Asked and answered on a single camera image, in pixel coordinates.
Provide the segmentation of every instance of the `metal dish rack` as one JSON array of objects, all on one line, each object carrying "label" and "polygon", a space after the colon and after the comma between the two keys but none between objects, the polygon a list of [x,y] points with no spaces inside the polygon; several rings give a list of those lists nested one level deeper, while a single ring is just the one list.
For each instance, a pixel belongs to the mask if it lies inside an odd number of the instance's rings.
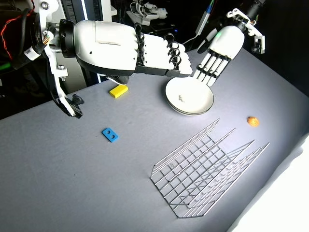
[{"label": "metal dish rack", "polygon": [[244,156],[255,140],[225,153],[209,137],[219,122],[211,123],[165,158],[156,163],[151,180],[179,218],[206,215],[236,180],[268,147],[269,143]]}]

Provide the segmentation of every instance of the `gray table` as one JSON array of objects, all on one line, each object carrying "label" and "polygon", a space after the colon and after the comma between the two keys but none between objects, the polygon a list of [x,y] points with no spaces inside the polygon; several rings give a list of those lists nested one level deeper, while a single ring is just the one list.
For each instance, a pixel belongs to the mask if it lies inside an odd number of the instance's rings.
[{"label": "gray table", "polygon": [[[193,67],[203,57],[189,55]],[[305,133],[309,99],[244,50],[213,86],[204,115],[173,111],[167,81],[135,74],[116,100],[112,82],[78,91],[81,119],[48,102],[0,121],[0,231],[226,231]],[[219,117],[212,136],[237,128],[231,145],[270,146],[205,217],[176,219],[149,179],[152,166]],[[106,127],[116,143],[101,135]]]}]

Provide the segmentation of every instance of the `bolt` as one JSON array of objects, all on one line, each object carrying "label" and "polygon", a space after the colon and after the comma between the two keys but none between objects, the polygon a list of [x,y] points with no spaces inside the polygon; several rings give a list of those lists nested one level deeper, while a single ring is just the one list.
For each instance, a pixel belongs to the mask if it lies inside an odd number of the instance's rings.
[{"label": "bolt", "polygon": [[48,10],[48,8],[49,8],[48,3],[45,2],[45,1],[41,3],[41,6],[42,6],[42,8],[43,8],[44,10]]}]

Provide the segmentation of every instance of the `white plate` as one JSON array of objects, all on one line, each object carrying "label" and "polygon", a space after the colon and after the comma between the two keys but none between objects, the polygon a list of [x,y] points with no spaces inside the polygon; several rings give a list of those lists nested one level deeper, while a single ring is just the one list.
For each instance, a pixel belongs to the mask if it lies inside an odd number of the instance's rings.
[{"label": "white plate", "polygon": [[188,115],[205,113],[214,101],[211,89],[190,76],[171,79],[166,85],[165,94],[175,110]]}]

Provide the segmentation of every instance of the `blue block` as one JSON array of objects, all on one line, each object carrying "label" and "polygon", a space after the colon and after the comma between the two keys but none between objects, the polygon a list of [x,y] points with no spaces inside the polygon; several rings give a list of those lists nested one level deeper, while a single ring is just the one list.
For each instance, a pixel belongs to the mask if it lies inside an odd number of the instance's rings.
[{"label": "blue block", "polygon": [[106,128],[104,131],[102,131],[102,134],[111,142],[115,142],[119,136],[111,129],[111,128]]}]

